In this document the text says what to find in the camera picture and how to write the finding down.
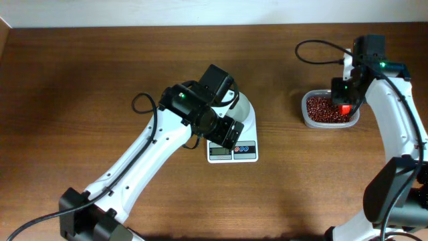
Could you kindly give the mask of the orange plastic measuring scoop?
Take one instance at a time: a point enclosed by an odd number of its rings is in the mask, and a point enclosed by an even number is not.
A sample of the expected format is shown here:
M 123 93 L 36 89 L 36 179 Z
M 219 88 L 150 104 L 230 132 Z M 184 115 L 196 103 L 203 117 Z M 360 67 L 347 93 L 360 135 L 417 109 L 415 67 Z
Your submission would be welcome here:
M 351 105 L 344 104 L 344 105 L 339 105 L 338 106 L 338 112 L 341 115 L 348 115 L 351 110 L 352 110 L 352 106 Z

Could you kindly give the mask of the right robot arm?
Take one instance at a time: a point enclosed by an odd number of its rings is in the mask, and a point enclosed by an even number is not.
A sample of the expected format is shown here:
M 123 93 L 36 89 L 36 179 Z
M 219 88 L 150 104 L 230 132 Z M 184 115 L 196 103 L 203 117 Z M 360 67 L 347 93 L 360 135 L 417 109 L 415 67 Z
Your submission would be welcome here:
M 350 115 L 364 103 L 370 106 L 386 164 L 366 187 L 362 211 L 329 228 L 325 240 L 387 240 L 427 228 L 427 133 L 410 73 L 405 64 L 387 60 L 383 35 L 354 40 L 343 76 L 332 79 L 331 98 L 335 105 L 350 105 Z

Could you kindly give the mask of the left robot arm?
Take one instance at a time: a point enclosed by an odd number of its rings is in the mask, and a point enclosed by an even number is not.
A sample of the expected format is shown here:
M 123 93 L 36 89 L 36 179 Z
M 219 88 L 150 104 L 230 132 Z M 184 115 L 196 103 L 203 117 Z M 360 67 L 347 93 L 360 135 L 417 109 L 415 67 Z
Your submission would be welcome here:
M 234 95 L 224 97 L 230 88 Z M 193 135 L 231 151 L 243 130 L 243 124 L 215 112 L 230 108 L 239 91 L 232 76 L 210 65 L 200 81 L 188 81 L 168 87 L 146 128 L 103 176 L 83 193 L 69 188 L 60 198 L 60 210 L 72 212 L 60 216 L 60 235 L 66 240 L 142 240 L 142 236 L 124 226 L 143 189 L 165 161 Z

